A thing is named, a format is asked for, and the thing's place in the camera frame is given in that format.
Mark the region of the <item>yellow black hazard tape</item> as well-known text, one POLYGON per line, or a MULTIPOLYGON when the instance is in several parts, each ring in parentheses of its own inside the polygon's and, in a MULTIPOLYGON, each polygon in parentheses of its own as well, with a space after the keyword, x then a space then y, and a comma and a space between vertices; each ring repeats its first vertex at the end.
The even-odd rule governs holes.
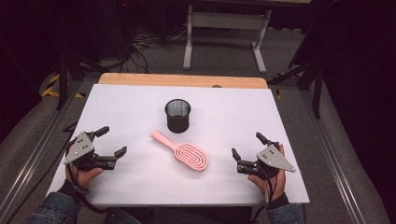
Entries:
POLYGON ((53 75, 49 82, 47 87, 42 91, 41 95, 42 96, 51 96, 51 97, 59 97, 60 93, 58 91, 54 90, 55 84, 60 80, 60 75, 55 74, 53 75))

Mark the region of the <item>pink hairbrush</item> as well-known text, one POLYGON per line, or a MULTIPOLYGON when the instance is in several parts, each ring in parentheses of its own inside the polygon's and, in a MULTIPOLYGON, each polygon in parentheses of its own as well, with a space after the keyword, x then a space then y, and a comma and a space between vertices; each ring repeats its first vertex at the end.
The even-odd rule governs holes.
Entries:
POLYGON ((196 172, 202 172, 208 165, 206 154, 192 144, 177 145, 159 131, 154 131, 151 137, 163 145, 171 148, 177 160, 181 161, 196 172))

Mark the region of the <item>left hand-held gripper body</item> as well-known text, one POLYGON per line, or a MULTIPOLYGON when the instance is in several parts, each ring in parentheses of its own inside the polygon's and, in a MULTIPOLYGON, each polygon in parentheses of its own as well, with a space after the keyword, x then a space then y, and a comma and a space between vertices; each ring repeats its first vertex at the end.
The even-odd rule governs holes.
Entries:
POLYGON ((79 171, 93 168, 114 170, 117 159, 114 156, 99 156, 93 145, 94 132, 81 132, 73 141, 72 148, 66 153, 64 165, 73 164, 79 171))

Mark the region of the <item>white metal stand frame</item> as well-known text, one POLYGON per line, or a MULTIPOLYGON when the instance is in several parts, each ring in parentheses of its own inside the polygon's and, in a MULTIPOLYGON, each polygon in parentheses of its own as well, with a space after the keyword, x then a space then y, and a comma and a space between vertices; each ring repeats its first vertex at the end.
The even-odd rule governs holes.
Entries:
POLYGON ((183 69, 189 70, 191 68, 193 27, 239 29, 255 30, 258 32, 257 40, 251 43, 251 47, 259 72, 265 74, 267 69, 264 64, 261 48, 271 15, 271 10, 266 10, 262 15, 200 12, 195 11, 193 6, 189 5, 187 15, 187 42, 184 53, 183 69))

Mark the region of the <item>wooden table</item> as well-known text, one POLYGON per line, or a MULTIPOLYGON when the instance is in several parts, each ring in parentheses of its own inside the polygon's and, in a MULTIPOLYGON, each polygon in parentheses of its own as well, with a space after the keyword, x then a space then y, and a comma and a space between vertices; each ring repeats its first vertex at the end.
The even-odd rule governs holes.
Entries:
POLYGON ((197 75, 103 73, 99 84, 135 86, 175 86, 234 89, 267 89, 261 77, 217 77, 197 75))

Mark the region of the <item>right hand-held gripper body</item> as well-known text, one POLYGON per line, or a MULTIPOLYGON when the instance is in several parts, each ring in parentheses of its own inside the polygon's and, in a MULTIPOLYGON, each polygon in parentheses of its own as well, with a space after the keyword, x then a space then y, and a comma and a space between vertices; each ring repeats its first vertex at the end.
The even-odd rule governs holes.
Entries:
POLYGON ((256 175, 261 179, 275 177, 280 170, 294 173, 296 169, 279 151, 278 144, 270 144, 256 154, 256 161, 244 161, 236 154, 236 170, 239 174, 256 175))

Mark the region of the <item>person's left hand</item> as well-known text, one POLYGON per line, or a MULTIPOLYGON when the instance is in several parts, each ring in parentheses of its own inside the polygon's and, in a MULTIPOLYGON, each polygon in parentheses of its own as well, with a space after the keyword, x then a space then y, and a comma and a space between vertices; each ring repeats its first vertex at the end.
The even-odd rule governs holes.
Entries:
POLYGON ((99 175, 103 173, 101 168, 93 168, 90 171, 79 171, 75 166, 66 165, 65 174, 66 180, 71 182, 73 186, 78 187, 82 190, 87 190, 90 187, 91 182, 99 175))

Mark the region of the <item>black mesh pen holder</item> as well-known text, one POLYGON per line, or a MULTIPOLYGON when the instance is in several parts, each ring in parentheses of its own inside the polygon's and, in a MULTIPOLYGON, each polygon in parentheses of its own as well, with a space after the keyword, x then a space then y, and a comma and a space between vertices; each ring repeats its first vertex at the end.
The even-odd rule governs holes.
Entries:
POLYGON ((184 133, 189 129, 191 105, 183 99, 173 99, 164 108, 167 127, 172 133, 184 133))

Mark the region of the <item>person's right hand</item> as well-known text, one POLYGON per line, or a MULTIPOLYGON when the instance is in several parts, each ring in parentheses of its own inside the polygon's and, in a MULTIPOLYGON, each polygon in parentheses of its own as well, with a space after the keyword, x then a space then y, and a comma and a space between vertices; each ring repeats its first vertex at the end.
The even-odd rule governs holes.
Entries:
MULTIPOLYGON (((259 189, 263 197, 266 196, 266 192, 270 190, 267 180, 262 180, 256 175, 249 175, 247 179, 251 181, 259 189)), ((285 185, 286 185, 285 171, 280 170, 277 176, 271 179, 271 183, 273 187, 273 196, 271 198, 271 201, 273 202, 284 193, 285 185)))

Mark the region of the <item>person's dark clothing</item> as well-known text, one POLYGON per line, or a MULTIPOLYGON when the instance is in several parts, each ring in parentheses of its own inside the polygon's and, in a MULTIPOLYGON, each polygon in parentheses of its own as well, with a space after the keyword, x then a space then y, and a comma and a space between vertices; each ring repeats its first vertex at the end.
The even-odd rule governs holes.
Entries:
POLYGON ((248 224, 251 206, 111 208, 103 224, 248 224))

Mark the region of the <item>black tripod stand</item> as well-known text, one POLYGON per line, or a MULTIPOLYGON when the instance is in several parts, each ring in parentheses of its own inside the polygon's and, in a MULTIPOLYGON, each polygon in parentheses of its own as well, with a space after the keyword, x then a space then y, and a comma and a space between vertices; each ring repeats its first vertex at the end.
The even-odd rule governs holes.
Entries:
POLYGON ((270 86, 274 86, 298 74, 302 75, 296 84, 299 90, 306 91, 312 83, 315 84, 312 100, 312 110, 315 117, 319 119, 319 104, 323 81, 323 74, 320 70, 320 58, 316 58, 311 62, 304 63, 303 65, 293 68, 289 70, 289 72, 281 76, 274 77, 273 79, 269 80, 267 84, 270 86))
POLYGON ((58 7, 57 0, 49 1, 52 10, 50 21, 57 36, 59 47, 60 96, 57 109, 61 110, 65 107, 69 98, 75 96, 74 93, 70 93, 68 90, 67 77, 71 76, 73 81, 81 81, 85 77, 81 63, 87 64, 94 72, 99 72, 100 74, 107 72, 107 69, 78 51, 74 38, 64 21, 63 13, 58 7))

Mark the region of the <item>aluminium rail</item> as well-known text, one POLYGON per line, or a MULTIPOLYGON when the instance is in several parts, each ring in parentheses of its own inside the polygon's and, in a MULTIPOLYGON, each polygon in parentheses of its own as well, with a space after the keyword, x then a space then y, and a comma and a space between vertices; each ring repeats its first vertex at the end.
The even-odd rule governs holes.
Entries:
POLYGON ((316 114, 312 109, 309 93, 307 91, 301 91, 300 95, 304 102, 304 106, 307 109, 309 117, 315 126, 318 138, 320 140, 320 143, 322 144, 325 160, 328 163, 329 168, 332 172, 332 177, 346 206, 346 210, 349 214, 352 224, 366 224, 366 220, 363 217, 361 209, 356 201, 355 195, 351 190, 349 181, 347 180, 347 177, 333 151, 329 136, 327 135, 320 119, 316 117, 316 114))
POLYGON ((0 224, 12 217, 81 85, 70 84, 60 109, 60 98, 45 97, 0 144, 0 224))

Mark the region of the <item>white board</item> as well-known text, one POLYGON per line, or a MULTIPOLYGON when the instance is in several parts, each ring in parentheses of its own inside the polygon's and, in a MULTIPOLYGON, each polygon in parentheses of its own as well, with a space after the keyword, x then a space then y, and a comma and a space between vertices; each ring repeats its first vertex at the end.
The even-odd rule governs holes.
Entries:
POLYGON ((268 89, 189 88, 96 84, 76 131, 109 132, 94 139, 99 155, 127 147, 115 169, 90 185, 96 206, 231 206, 261 201, 258 189, 236 170, 232 147, 253 161, 264 146, 256 137, 282 144, 290 163, 296 159, 268 89), (167 127, 165 105, 183 99, 191 105, 184 133, 167 127), (177 160, 171 148, 151 137, 159 131, 177 145, 192 144, 208 158, 202 172, 177 160))

